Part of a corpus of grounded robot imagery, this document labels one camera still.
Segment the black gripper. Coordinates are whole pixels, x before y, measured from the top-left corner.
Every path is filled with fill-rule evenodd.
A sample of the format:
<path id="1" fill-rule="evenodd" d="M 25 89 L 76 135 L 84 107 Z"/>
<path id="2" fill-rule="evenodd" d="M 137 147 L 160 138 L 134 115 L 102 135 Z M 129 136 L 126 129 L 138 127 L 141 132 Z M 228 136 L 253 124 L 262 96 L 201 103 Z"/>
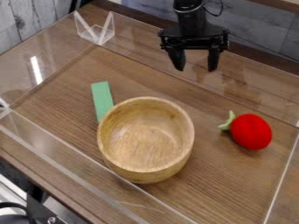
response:
<path id="1" fill-rule="evenodd" d="M 217 69 L 220 52 L 229 48 L 229 31 L 206 20 L 202 8 L 196 11 L 174 12 L 177 25 L 157 32 L 160 47 L 166 50 L 173 67 L 185 66 L 184 50 L 209 50 L 208 71 Z"/>

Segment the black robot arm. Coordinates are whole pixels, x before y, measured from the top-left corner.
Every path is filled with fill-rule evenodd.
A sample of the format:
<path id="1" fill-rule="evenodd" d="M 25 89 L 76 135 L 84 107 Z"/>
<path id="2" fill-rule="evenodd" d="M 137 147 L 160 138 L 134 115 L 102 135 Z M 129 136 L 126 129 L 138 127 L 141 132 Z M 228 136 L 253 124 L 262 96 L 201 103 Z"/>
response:
<path id="1" fill-rule="evenodd" d="M 229 48 L 229 30 L 205 19 L 210 13 L 204 0 L 173 0 L 172 10 L 177 17 L 177 25 L 157 32 L 160 47 L 166 51 L 173 67 L 181 71 L 185 66 L 185 50 L 208 51 L 208 71 L 217 69 L 220 54 Z"/>

